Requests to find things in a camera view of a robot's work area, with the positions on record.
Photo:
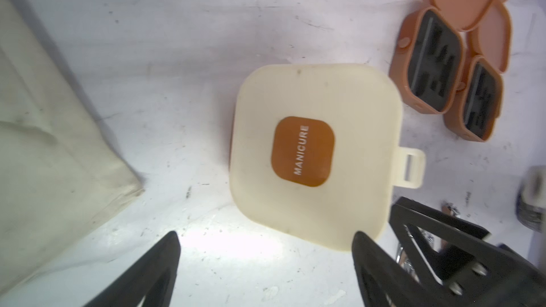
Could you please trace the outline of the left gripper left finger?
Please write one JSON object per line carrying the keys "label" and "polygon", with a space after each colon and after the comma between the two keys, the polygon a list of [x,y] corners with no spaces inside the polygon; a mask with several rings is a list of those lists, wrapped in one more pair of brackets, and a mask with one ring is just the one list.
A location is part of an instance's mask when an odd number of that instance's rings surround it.
{"label": "left gripper left finger", "polygon": [[87,306],[169,306],[181,255],[170,231]]}

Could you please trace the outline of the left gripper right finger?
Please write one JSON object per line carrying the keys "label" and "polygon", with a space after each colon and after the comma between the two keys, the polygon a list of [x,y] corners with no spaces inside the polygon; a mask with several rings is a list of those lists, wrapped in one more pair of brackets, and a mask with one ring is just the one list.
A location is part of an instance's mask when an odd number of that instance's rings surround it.
{"label": "left gripper right finger", "polygon": [[351,251],[365,306],[422,303],[422,287],[367,234],[355,233]]}

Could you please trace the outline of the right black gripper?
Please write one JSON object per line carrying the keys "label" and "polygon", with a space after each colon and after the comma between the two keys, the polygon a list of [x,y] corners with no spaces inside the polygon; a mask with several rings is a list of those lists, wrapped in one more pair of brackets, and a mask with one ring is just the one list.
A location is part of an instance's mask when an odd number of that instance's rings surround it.
{"label": "right black gripper", "polygon": [[390,226],[420,284],[448,306],[544,306],[545,275],[488,230],[408,198]]}

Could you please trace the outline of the cream nail clipper case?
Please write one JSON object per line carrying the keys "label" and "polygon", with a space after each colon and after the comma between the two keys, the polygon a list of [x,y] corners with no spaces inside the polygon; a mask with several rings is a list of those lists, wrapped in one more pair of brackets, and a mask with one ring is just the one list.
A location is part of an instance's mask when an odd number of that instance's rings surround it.
{"label": "cream nail clipper case", "polygon": [[348,251],[388,223],[394,188],[417,189],[426,156],[400,146],[403,102],[364,64],[268,65],[242,84],[230,192],[250,220]]}

